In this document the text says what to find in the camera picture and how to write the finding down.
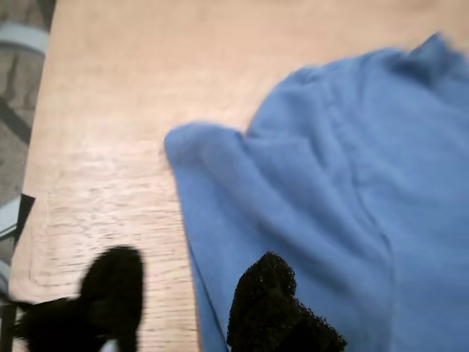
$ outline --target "gray floor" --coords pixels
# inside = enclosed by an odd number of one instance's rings
[[[0,21],[16,21],[45,29],[35,0],[0,0]],[[0,97],[32,127],[42,60],[0,50]],[[28,146],[0,120],[0,207],[21,194]],[[0,241],[0,259],[10,261],[12,239]]]

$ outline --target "blue cloth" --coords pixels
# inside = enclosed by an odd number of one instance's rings
[[[469,351],[469,65],[441,37],[303,68],[246,133],[193,123],[165,143],[206,352],[227,351],[266,251],[348,352]]]

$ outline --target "wooden table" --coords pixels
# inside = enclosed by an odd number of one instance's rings
[[[24,191],[37,198],[12,292],[69,295],[103,247],[145,256],[142,351],[197,351],[188,250],[166,132],[244,128],[284,75],[444,29],[469,44],[467,0],[61,0]]]

